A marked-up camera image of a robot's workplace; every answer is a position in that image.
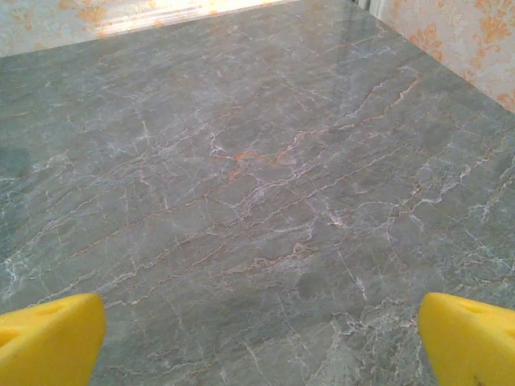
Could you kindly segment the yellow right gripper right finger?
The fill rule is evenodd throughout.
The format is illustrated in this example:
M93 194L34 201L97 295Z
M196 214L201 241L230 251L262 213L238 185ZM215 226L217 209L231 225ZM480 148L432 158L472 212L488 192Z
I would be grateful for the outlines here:
M429 293L418 331L439 385L513 385L514 311Z

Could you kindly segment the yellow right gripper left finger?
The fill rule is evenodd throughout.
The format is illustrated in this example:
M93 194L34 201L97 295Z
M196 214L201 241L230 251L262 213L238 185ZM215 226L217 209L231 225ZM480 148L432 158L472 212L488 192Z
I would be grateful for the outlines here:
M1 315L2 385L87 385L106 332L97 294Z

